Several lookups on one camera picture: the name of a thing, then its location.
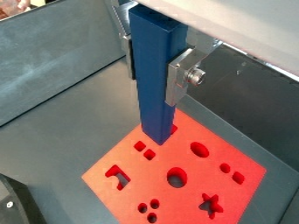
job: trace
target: blue square tube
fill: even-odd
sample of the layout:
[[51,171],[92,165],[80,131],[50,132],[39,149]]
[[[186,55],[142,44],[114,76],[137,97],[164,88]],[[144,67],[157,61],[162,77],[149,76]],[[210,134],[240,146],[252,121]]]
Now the blue square tube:
[[164,102],[166,65],[185,49],[188,27],[141,4],[128,16],[142,131],[161,145],[170,135],[174,111]]

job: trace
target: circular hole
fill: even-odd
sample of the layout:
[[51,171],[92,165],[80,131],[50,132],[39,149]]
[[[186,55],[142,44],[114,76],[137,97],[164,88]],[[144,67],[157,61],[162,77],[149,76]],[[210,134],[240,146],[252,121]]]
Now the circular hole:
[[200,158],[205,158],[209,155],[209,151],[201,143],[190,143],[190,151]]
[[160,206],[160,202],[157,199],[152,199],[150,200],[150,208],[156,209]]
[[218,166],[218,168],[224,173],[229,173],[229,165],[228,164],[221,164]]
[[146,211],[146,205],[145,203],[141,203],[138,206],[137,206],[137,211],[140,214],[144,214],[145,211]]
[[146,220],[149,223],[156,223],[156,214],[154,213],[149,213],[146,215]]
[[178,168],[173,167],[168,172],[166,172],[166,181],[169,185],[174,188],[181,188],[186,184],[186,173],[185,171]]

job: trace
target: red shape sorter board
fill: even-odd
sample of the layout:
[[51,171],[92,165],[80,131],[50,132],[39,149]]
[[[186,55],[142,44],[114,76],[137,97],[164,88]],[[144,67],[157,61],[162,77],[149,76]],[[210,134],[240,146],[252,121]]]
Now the red shape sorter board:
[[82,179],[120,224],[237,223],[266,170],[178,109],[173,124],[162,145],[138,125]]

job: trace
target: small square hole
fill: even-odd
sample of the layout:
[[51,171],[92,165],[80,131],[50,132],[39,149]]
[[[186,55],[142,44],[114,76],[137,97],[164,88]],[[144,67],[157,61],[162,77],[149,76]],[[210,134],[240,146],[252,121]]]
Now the small square hole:
[[150,161],[154,158],[154,152],[152,150],[146,150],[144,157]]
[[137,141],[137,143],[134,144],[134,149],[137,151],[141,151],[145,148],[145,144],[141,141]]

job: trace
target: screw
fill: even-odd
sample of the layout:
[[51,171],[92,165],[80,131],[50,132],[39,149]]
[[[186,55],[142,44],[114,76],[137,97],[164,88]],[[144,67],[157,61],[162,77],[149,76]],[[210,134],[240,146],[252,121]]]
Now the screw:
[[6,208],[10,208],[13,205],[14,205],[14,203],[13,203],[11,201],[9,201],[9,202],[5,204]]
[[204,81],[204,77],[205,77],[205,72],[201,71],[198,69],[197,66],[194,66],[189,72],[185,74],[184,79],[186,82],[189,82],[194,87],[197,87],[202,81]]

